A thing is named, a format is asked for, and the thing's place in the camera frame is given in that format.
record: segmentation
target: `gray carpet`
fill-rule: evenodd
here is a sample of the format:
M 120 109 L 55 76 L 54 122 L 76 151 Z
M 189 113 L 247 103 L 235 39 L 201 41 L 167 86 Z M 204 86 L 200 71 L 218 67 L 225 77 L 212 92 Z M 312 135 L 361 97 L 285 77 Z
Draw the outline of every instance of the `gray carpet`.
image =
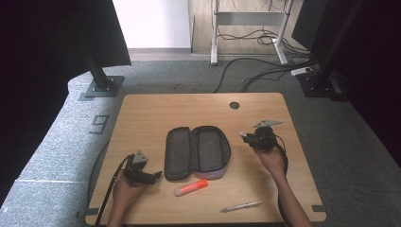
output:
M 0 226 L 87 226 L 87 191 L 95 185 L 89 179 L 124 96 L 212 93 L 227 63 L 133 61 L 107 68 L 106 75 L 125 77 L 113 98 L 82 99 L 92 76 L 72 79 L 58 118 L 1 207 Z M 240 91 L 243 79 L 267 68 L 258 61 L 234 63 L 218 93 Z M 350 103 L 306 98 L 290 73 L 278 81 L 260 79 L 247 92 L 283 94 L 327 212 L 315 226 L 401 226 L 401 170 Z

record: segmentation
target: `white metal rack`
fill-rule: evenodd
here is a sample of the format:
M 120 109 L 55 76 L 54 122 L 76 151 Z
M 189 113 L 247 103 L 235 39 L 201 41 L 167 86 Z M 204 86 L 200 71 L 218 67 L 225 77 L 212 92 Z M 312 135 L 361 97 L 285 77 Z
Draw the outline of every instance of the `white metal rack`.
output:
M 289 0 L 286 10 L 283 12 L 227 12 L 218 11 L 218 1 L 214 0 L 213 11 L 213 40 L 211 63 L 218 64 L 218 26 L 279 26 L 277 39 L 273 39 L 274 48 L 282 64 L 288 64 L 281 46 L 293 0 Z

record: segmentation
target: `black curtain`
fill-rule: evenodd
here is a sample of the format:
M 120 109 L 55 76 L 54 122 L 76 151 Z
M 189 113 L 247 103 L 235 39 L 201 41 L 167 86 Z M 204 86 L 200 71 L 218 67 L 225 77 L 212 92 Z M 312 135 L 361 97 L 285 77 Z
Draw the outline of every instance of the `black curtain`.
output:
M 0 4 L 0 203 L 88 71 L 86 46 L 102 66 L 131 65 L 112 0 Z

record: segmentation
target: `human arm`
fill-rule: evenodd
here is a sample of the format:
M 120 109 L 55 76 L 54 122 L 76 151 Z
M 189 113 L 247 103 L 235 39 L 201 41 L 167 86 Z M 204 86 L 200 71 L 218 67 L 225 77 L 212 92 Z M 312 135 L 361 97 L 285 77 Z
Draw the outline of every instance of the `human arm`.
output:
M 139 198 L 147 186 L 141 183 L 130 185 L 120 172 L 113 187 L 113 205 L 107 221 L 108 227 L 121 227 L 122 220 L 128 208 Z
M 280 150 L 274 147 L 272 150 L 267 152 L 255 148 L 253 151 L 259 156 L 263 167 L 274 179 L 284 213 L 292 226 L 312 226 L 304 209 L 298 202 L 288 184 L 287 176 L 284 172 L 284 160 L 281 156 Z

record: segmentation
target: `wooden board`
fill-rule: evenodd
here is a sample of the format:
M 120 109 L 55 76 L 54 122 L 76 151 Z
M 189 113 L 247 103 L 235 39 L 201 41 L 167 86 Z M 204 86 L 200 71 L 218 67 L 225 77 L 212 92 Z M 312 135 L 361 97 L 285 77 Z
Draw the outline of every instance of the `wooden board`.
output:
M 230 108 L 232 102 L 237 102 L 239 108 Z M 254 132 L 253 125 L 263 118 L 283 121 L 272 128 L 286 144 L 289 184 L 310 220 L 325 220 L 325 212 L 312 210 L 312 205 L 322 205 L 322 201 L 286 102 L 277 93 L 126 96 L 89 208 L 101 206 L 113 173 L 127 155 L 140 149 L 149 157 L 145 172 L 164 170 L 166 136 L 170 130 L 181 126 L 193 130 L 198 126 L 212 125 L 225 133 L 232 149 L 232 157 L 223 178 L 209 181 L 207 187 L 196 192 L 175 197 L 175 188 L 198 181 L 199 178 L 192 174 L 183 181 L 171 183 L 162 176 L 145 191 L 124 222 L 185 224 L 282 221 L 277 207 L 277 189 L 271 175 L 238 135 L 240 131 Z M 101 219 L 103 224 L 107 222 L 112 200 L 110 197 Z M 249 201 L 263 201 L 263 204 L 230 213 L 219 212 L 223 207 Z M 94 224 L 96 215 L 87 216 L 86 221 Z

